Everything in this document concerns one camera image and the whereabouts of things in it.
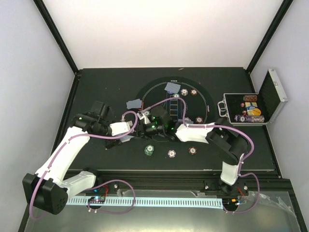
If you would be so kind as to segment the boxed card deck in case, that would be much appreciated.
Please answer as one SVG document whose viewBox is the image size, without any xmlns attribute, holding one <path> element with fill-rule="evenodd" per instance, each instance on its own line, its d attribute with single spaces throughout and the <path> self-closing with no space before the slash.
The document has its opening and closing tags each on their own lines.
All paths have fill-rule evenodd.
<svg viewBox="0 0 309 232">
<path fill-rule="evenodd" d="M 257 102 L 245 102 L 245 108 L 247 115 L 256 116 L 258 112 L 257 109 Z"/>
</svg>

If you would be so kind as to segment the green chip stack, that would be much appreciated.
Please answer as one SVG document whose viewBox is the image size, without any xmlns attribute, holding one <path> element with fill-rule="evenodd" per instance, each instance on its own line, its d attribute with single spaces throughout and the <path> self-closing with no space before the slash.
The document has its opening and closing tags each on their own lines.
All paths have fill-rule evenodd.
<svg viewBox="0 0 309 232">
<path fill-rule="evenodd" d="M 144 153 L 147 156 L 151 156 L 154 152 L 154 146 L 153 145 L 147 145 L 144 149 Z"/>
</svg>

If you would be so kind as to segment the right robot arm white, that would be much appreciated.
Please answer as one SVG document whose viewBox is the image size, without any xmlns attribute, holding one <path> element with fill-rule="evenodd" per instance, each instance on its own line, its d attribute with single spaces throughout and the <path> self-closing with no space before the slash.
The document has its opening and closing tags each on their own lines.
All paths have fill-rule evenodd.
<svg viewBox="0 0 309 232">
<path fill-rule="evenodd" d="M 161 134 L 173 142 L 210 144 L 222 160 L 218 189 L 224 195 L 230 195 L 237 189 L 236 181 L 247 157 L 245 153 L 250 155 L 254 150 L 252 139 L 223 119 L 210 124 L 190 124 L 173 120 L 163 124 L 155 119 L 149 123 L 140 122 L 137 134 L 147 139 Z"/>
</svg>

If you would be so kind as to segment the purple chips row in case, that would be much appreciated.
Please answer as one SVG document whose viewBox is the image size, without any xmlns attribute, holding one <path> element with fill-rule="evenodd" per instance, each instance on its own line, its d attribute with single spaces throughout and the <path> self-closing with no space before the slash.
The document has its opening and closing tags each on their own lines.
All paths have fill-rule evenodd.
<svg viewBox="0 0 309 232">
<path fill-rule="evenodd" d="M 235 115 L 234 120 L 243 123 L 264 123 L 265 118 L 264 116 Z"/>
</svg>

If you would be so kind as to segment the red chip stack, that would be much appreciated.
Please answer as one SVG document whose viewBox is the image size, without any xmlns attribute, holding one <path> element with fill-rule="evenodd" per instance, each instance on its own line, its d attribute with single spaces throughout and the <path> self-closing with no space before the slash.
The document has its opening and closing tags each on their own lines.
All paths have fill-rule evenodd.
<svg viewBox="0 0 309 232">
<path fill-rule="evenodd" d="M 189 148 L 189 153 L 191 155 L 195 155 L 197 153 L 197 149 L 195 147 L 191 147 L 191 148 Z"/>
</svg>

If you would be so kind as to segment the red chips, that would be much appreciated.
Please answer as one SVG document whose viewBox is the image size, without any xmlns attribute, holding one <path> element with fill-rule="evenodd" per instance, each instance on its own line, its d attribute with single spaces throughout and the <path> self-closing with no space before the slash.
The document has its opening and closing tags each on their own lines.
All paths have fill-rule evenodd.
<svg viewBox="0 0 309 232">
<path fill-rule="evenodd" d="M 196 117 L 196 123 L 201 124 L 203 123 L 203 118 L 202 117 Z"/>
<path fill-rule="evenodd" d="M 197 95 L 197 91 L 196 91 L 195 89 L 192 89 L 192 90 L 191 90 L 191 94 L 192 94 L 193 96 L 196 96 L 196 95 Z"/>
</svg>

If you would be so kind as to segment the right controller circuit board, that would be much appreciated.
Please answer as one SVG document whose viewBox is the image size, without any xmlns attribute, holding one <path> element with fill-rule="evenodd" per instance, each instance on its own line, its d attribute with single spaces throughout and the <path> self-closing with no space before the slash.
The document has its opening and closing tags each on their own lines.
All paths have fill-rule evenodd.
<svg viewBox="0 0 309 232">
<path fill-rule="evenodd" d="M 223 199 L 222 200 L 223 205 L 241 205 L 241 204 L 245 204 L 247 203 L 247 199 L 236 199 L 236 198 L 232 198 L 232 199 Z"/>
</svg>

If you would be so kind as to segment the controller circuit board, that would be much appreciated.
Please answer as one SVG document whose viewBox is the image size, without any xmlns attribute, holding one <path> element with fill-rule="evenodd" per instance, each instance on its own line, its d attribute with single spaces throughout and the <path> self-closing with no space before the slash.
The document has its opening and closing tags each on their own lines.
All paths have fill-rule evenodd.
<svg viewBox="0 0 309 232">
<path fill-rule="evenodd" d="M 236 199 L 236 198 L 232 198 L 232 199 L 223 199 L 222 200 L 223 205 L 241 205 L 241 204 L 245 204 L 247 203 L 247 199 Z"/>
<path fill-rule="evenodd" d="M 90 197 L 88 199 L 88 203 L 92 204 L 92 203 L 99 203 L 99 204 L 102 204 L 105 202 L 105 197 L 104 196 L 93 196 L 93 197 Z"/>
</svg>

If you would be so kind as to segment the round black poker mat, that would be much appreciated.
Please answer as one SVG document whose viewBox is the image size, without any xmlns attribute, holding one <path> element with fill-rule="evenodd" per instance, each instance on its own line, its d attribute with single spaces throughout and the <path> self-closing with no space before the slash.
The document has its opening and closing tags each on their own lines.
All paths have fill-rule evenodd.
<svg viewBox="0 0 309 232">
<path fill-rule="evenodd" d="M 179 100 L 173 100 L 174 94 L 168 94 L 164 90 L 168 82 L 181 85 L 177 93 L 180 95 Z M 181 94 L 182 89 L 188 90 L 186 96 Z M 196 96 L 191 94 L 192 89 L 197 91 Z M 141 88 L 137 94 L 137 99 L 141 99 L 144 102 L 144 111 L 150 112 L 156 106 L 164 107 L 173 121 L 183 123 L 187 117 L 191 120 L 190 124 L 198 124 L 196 123 L 196 117 L 198 116 L 203 118 L 203 123 L 201 124 L 210 124 L 215 121 L 214 103 L 208 91 L 198 83 L 184 77 L 162 77 L 155 79 Z M 150 122 L 154 120 L 151 114 L 147 116 L 144 113 L 144 115 Z"/>
</svg>

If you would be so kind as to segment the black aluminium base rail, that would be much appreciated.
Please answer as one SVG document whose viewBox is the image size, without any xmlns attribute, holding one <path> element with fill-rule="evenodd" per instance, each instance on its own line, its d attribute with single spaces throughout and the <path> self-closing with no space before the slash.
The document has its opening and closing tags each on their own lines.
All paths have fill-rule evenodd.
<svg viewBox="0 0 309 232">
<path fill-rule="evenodd" d="M 261 191 L 286 191 L 293 193 L 292 183 L 289 179 L 282 178 L 276 172 L 254 172 L 258 177 Z M 125 187 L 120 181 L 128 182 L 138 190 L 200 190 L 219 193 L 219 171 L 184 171 L 184 172 L 134 172 L 134 171 L 101 171 L 98 172 L 95 186 L 106 185 L 107 181 L 115 180 L 118 187 Z"/>
</svg>

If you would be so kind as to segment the red triangular all-in button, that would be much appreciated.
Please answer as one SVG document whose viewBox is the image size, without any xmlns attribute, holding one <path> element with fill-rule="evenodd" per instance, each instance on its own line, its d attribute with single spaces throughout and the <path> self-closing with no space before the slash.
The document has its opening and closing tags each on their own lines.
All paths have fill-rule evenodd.
<svg viewBox="0 0 309 232">
<path fill-rule="evenodd" d="M 144 106 L 144 102 L 142 102 L 141 107 L 138 108 L 138 110 L 139 110 L 139 111 L 142 111 L 142 110 L 143 110 L 143 106 Z"/>
</svg>

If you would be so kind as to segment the blue-backed playing card deck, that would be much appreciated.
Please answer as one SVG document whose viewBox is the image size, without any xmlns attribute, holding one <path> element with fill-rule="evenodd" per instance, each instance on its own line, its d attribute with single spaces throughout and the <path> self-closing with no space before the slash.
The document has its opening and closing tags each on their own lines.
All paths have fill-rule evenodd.
<svg viewBox="0 0 309 232">
<path fill-rule="evenodd" d="M 121 141 L 122 143 L 125 143 L 125 142 L 130 141 L 132 138 L 134 138 L 134 136 L 126 135 L 126 136 L 120 138 L 120 141 Z"/>
</svg>

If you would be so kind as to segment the left controller circuit board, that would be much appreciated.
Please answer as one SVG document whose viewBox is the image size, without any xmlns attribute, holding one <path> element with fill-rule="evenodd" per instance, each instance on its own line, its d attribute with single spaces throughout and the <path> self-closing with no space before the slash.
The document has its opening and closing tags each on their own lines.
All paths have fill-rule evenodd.
<svg viewBox="0 0 309 232">
<path fill-rule="evenodd" d="M 93 196 L 93 197 L 90 197 L 88 199 L 88 203 L 92 204 L 92 203 L 99 203 L 99 204 L 102 204 L 105 202 L 105 197 L 104 196 Z"/>
</svg>

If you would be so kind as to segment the brown chips row in case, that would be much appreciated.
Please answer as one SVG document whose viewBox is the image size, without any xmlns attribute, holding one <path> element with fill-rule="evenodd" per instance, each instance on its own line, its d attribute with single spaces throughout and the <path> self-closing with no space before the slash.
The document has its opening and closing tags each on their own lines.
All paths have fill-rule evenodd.
<svg viewBox="0 0 309 232">
<path fill-rule="evenodd" d="M 243 100 L 245 102 L 257 102 L 258 96 L 257 95 L 244 95 Z"/>
</svg>

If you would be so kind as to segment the dealt cards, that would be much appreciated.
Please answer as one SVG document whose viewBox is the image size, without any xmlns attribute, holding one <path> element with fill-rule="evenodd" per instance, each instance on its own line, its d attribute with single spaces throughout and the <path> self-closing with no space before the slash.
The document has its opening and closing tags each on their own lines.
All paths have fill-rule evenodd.
<svg viewBox="0 0 309 232">
<path fill-rule="evenodd" d="M 135 99 L 128 101 L 126 103 L 127 109 L 141 109 L 142 108 L 142 100 L 141 99 Z"/>
<path fill-rule="evenodd" d="M 168 82 L 164 88 L 165 91 L 173 92 L 174 94 L 178 93 L 181 88 L 181 85 L 176 83 Z"/>
</svg>

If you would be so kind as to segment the aluminium poker case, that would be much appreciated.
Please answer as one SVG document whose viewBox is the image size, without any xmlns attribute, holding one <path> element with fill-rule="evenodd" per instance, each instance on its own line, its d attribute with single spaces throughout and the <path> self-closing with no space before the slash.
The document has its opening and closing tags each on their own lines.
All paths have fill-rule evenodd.
<svg viewBox="0 0 309 232">
<path fill-rule="evenodd" d="M 263 126 L 274 122 L 287 102 L 276 70 L 268 69 L 258 93 L 225 93 L 217 107 L 232 125 Z"/>
</svg>

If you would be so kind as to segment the yellow round button in case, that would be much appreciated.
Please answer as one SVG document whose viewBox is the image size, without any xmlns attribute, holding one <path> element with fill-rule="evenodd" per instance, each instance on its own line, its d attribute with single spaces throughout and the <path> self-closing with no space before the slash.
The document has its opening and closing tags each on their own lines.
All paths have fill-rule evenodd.
<svg viewBox="0 0 309 232">
<path fill-rule="evenodd" d="M 261 115 L 261 110 L 258 108 L 254 108 L 253 109 L 253 115 L 254 116 L 260 116 Z"/>
</svg>

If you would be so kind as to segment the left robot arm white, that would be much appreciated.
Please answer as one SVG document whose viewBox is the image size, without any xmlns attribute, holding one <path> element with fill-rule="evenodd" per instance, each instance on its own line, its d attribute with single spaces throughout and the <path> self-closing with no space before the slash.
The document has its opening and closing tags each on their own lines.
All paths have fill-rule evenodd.
<svg viewBox="0 0 309 232">
<path fill-rule="evenodd" d="M 91 138 L 116 140 L 133 132 L 138 122 L 107 123 L 105 116 L 95 113 L 77 114 L 58 147 L 34 174 L 26 174 L 22 180 L 25 197 L 29 205 L 29 215 L 35 218 L 36 207 L 45 212 L 59 214 L 67 201 L 85 190 L 98 193 L 104 182 L 95 171 L 82 171 L 76 176 L 64 176 L 80 150 Z"/>
</svg>

